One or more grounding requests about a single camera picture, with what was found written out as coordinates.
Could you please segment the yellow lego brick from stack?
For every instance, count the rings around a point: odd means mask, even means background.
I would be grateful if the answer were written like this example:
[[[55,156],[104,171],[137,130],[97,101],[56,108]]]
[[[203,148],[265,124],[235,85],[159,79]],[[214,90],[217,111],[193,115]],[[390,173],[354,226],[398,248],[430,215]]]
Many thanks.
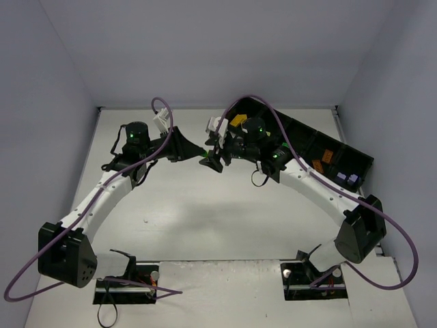
[[[229,125],[237,128],[247,121],[247,119],[248,118],[246,114],[238,114],[232,119]]]

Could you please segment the brown lego plate from stack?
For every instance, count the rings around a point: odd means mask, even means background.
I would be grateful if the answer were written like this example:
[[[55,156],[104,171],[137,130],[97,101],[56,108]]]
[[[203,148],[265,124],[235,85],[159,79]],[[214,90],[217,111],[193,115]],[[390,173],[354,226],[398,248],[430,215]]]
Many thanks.
[[[326,164],[330,164],[332,162],[333,156],[334,156],[333,151],[329,149],[325,149],[324,154],[322,156],[322,162]]]

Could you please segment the brown lego brick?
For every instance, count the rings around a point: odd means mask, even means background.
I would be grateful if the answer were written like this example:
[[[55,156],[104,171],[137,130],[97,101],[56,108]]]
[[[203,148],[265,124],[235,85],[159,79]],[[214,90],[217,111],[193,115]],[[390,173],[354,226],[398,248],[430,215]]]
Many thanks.
[[[317,172],[319,172],[319,173],[321,173],[321,174],[324,173],[324,169],[323,169],[323,166],[322,166],[322,162],[321,162],[321,161],[319,161],[319,160],[313,160],[313,161],[312,161],[312,164],[313,164],[313,168],[314,168]]]

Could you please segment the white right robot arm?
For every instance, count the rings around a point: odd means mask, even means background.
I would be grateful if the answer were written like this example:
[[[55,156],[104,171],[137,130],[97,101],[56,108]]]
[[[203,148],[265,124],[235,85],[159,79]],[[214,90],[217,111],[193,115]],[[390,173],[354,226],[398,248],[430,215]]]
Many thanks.
[[[306,254],[305,261],[315,271],[323,273],[344,262],[360,264],[386,235],[384,219],[372,211],[382,208],[378,198],[362,198],[323,176],[286,143],[274,140],[263,120],[245,118],[236,125],[211,117],[206,132],[206,143],[213,149],[201,164],[222,172],[233,159],[250,161],[265,177],[303,195],[339,226],[335,238]]]

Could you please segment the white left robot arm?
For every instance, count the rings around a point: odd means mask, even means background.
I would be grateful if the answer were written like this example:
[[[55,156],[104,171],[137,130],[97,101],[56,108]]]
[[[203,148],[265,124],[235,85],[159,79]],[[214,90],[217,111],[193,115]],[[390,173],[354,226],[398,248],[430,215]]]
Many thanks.
[[[102,166],[103,175],[88,196],[58,223],[45,223],[38,232],[38,271],[59,282],[85,287],[92,279],[134,275],[136,258],[125,251],[110,249],[96,253],[94,237],[117,204],[141,185],[158,159],[172,163],[202,156],[206,151],[183,136],[178,127],[171,134],[150,139],[147,124],[123,124],[126,134],[121,153]]]

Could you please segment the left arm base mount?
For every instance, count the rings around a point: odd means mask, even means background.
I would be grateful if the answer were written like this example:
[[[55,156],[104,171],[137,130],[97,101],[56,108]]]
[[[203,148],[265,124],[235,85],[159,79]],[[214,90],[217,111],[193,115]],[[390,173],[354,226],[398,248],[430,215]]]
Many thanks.
[[[155,286],[158,285],[159,267],[157,262],[140,262],[137,263],[133,275],[120,279]],[[94,305],[151,305],[156,303],[156,297],[157,292],[148,287],[97,280],[92,303]]]

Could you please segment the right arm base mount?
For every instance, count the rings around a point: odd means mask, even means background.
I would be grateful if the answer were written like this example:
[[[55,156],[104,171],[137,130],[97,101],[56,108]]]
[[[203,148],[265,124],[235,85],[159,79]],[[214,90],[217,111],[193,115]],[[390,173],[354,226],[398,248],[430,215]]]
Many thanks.
[[[281,279],[286,301],[325,301],[347,299],[342,270],[335,266],[326,273],[316,273],[301,261],[282,262]]]

